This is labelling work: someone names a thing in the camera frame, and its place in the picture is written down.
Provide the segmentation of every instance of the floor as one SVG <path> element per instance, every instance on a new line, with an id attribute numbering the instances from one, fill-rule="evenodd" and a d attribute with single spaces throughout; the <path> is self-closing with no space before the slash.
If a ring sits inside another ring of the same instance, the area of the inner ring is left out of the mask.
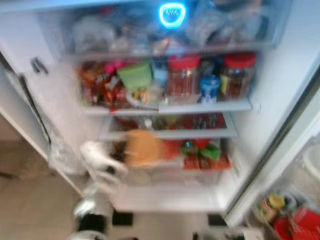
<path id="1" fill-rule="evenodd" d="M 0 142 L 0 171 L 18 177 L 0 177 L 1 239 L 65 240 L 74 229 L 72 209 L 79 196 L 37 164 L 39 159 L 25 142 Z"/>
<path id="2" fill-rule="evenodd" d="M 0 177 L 0 239 L 66 240 L 75 229 L 79 195 L 43 163 L 26 142 L 0 142 L 0 172 L 17 176 Z M 108 240 L 191 240 L 208 227 L 206 214 L 134 214 L 133 226 L 109 226 Z"/>

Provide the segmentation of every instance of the red lid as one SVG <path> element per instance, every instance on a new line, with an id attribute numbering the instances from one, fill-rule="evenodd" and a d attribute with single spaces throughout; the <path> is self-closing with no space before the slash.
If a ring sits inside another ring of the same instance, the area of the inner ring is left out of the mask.
<path id="1" fill-rule="evenodd" d="M 256 63 L 257 55 L 254 52 L 231 53 L 224 56 L 224 64 L 230 68 L 244 69 Z"/>
<path id="2" fill-rule="evenodd" d="M 186 54 L 183 56 L 170 56 L 168 65 L 172 69 L 191 69 L 199 65 L 200 54 Z"/>

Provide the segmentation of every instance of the refrigerator drawer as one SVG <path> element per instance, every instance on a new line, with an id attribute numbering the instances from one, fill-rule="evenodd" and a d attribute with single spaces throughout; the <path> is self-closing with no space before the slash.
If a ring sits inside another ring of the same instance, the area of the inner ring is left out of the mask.
<path id="1" fill-rule="evenodd" d="M 41 11 L 58 57 L 76 60 L 256 50 L 277 44 L 290 0 L 114 1 Z"/>
<path id="2" fill-rule="evenodd" d="M 151 130 L 160 139 L 234 138 L 237 129 L 229 113 L 107 117 L 101 141 L 121 140 L 127 130 Z"/>

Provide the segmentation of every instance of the refrigerator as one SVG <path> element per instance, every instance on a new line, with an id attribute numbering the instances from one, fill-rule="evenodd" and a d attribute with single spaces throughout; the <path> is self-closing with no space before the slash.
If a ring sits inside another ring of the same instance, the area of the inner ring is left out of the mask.
<path id="1" fill-rule="evenodd" d="M 119 212 L 214 213 L 222 215 L 230 227 L 237 226 L 259 195 L 281 177 L 305 143 L 320 131 L 319 9 L 317 0 L 2 1 L 1 114 L 81 196 L 90 183 L 98 182 L 107 192 L 106 201 Z M 227 16 L 223 24 L 216 17 L 221 13 Z M 97 24 L 97 15 L 107 26 Z M 119 29 L 131 33 L 135 22 L 126 21 L 130 15 L 148 18 L 139 22 L 134 41 L 125 41 L 120 39 Z M 201 21 L 207 15 L 214 19 L 208 17 L 206 21 L 212 25 L 206 28 Z M 239 30 L 237 22 L 242 23 L 242 17 L 248 15 L 259 19 L 259 28 L 248 24 Z M 108 48 L 104 41 L 102 47 L 77 46 L 74 26 L 87 16 L 94 17 L 82 22 L 82 28 L 102 40 L 117 36 L 120 43 Z M 118 32 L 110 31 L 110 25 L 117 25 Z M 165 34 L 170 44 L 151 43 L 145 33 L 139 34 L 142 29 L 157 39 Z M 180 35 L 191 41 L 182 47 Z M 79 64 L 158 58 L 157 47 L 161 57 L 254 51 L 257 67 L 250 93 L 213 104 L 182 102 L 152 110 L 81 104 L 75 73 Z M 99 181 L 90 163 L 83 161 L 80 149 L 84 143 L 124 136 L 114 128 L 116 117 L 213 113 L 222 113 L 224 129 L 160 130 L 155 134 L 162 139 L 224 139 L 228 169 L 194 174 L 173 171 L 162 175 L 159 182 L 148 172 L 151 178 L 142 183 L 124 178 L 116 181 L 114 188 L 112 181 Z"/>

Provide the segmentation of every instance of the jar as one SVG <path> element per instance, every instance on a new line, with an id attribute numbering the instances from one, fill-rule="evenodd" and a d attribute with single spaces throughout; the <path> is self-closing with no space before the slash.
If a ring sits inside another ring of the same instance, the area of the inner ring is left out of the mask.
<path id="1" fill-rule="evenodd" d="M 271 223 L 285 205 L 285 199 L 282 196 L 277 193 L 271 193 L 268 198 L 263 199 L 256 205 L 256 210 L 259 213 L 258 217 Z"/>
<path id="2" fill-rule="evenodd" d="M 224 56 L 220 74 L 220 92 L 227 99 L 248 95 L 256 72 L 257 55 L 254 52 L 231 53 Z"/>
<path id="3" fill-rule="evenodd" d="M 186 54 L 168 58 L 166 94 L 172 97 L 187 97 L 196 94 L 199 54 Z"/>

